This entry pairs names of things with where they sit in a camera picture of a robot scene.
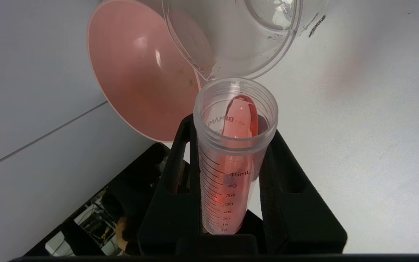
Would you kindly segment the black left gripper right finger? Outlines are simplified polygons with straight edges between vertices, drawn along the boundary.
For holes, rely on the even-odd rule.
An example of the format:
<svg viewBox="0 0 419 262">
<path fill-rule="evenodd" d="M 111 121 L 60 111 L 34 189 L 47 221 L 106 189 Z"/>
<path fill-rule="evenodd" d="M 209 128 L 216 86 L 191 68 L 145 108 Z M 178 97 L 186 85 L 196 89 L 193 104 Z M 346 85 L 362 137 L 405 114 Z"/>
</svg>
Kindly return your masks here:
<svg viewBox="0 0 419 262">
<path fill-rule="evenodd" d="M 278 131 L 269 143 L 258 177 L 268 254 L 343 252 L 347 232 Z"/>
</svg>

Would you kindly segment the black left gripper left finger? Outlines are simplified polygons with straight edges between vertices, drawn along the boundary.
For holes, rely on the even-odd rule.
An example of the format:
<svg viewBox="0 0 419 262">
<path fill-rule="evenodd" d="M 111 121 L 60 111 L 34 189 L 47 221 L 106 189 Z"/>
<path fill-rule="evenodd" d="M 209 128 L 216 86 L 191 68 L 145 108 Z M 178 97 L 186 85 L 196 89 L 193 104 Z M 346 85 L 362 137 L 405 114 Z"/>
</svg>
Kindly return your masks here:
<svg viewBox="0 0 419 262">
<path fill-rule="evenodd" d="M 186 145 L 190 145 L 189 192 L 178 186 Z M 180 240 L 201 235 L 201 190 L 196 129 L 193 115 L 181 121 L 163 174 L 138 230 L 143 255 L 173 255 Z"/>
</svg>

